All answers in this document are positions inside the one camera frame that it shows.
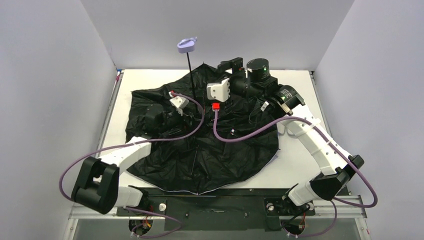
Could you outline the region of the purple umbrella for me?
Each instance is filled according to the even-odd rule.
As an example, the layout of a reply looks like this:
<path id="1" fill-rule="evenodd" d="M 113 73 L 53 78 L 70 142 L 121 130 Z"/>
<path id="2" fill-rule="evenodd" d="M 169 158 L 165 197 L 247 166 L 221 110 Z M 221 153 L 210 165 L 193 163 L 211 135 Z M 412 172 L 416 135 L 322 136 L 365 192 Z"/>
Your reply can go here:
<path id="1" fill-rule="evenodd" d="M 200 123 L 191 136 L 175 141 L 153 142 L 150 155 L 141 158 L 127 171 L 151 185 L 168 192 L 204 194 L 221 187 L 243 182 L 258 174 L 279 150 L 278 128 L 273 125 L 263 132 L 240 142 L 223 142 L 214 136 L 235 139 L 254 132 L 273 120 L 262 113 L 262 101 L 231 95 L 221 105 L 218 121 L 214 122 L 212 102 L 206 87 L 224 77 L 217 68 L 201 64 L 192 73 L 154 89 L 138 89 L 131 93 L 131 105 L 126 125 L 126 139 L 150 136 L 171 139 L 185 136 Z M 189 100 L 183 114 L 191 115 L 193 127 L 167 129 L 166 114 L 176 111 L 169 92 Z"/>

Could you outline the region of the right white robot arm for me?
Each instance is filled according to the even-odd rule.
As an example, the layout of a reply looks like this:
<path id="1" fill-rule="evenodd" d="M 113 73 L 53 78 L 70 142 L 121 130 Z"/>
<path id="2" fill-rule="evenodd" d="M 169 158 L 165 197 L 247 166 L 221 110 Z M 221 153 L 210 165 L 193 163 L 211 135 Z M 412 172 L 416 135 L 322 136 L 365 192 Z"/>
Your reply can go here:
<path id="1" fill-rule="evenodd" d="M 360 155 L 348 153 L 322 128 L 320 119 L 313 116 L 298 91 L 280 84 L 270 74 L 267 59 L 255 58 L 243 66 L 243 59 L 236 57 L 221 61 L 217 71 L 224 78 L 207 90 L 208 98 L 215 101 L 212 105 L 215 112 L 218 104 L 229 100 L 231 95 L 256 97 L 262 102 L 260 111 L 291 131 L 316 161 L 319 173 L 291 187 L 282 196 L 285 206 L 304 209 L 316 199 L 333 200 L 364 165 Z"/>

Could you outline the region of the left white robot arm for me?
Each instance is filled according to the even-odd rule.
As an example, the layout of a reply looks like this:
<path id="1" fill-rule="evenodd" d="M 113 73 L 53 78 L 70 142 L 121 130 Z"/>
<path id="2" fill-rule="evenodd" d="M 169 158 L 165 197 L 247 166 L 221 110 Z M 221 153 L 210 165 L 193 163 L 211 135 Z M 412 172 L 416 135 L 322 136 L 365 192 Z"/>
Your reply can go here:
<path id="1" fill-rule="evenodd" d="M 70 200 L 100 214 L 107 214 L 115 207 L 138 207 L 142 204 L 143 191 L 135 186 L 121 186 L 120 176 L 138 160 L 150 155 L 152 143 L 172 142 L 193 135 L 203 124 L 205 111 L 199 108 L 201 119 L 197 127 L 187 135 L 175 138 L 145 139 L 134 137 L 129 143 L 106 147 L 112 152 L 99 158 L 91 154 L 82 158 Z"/>

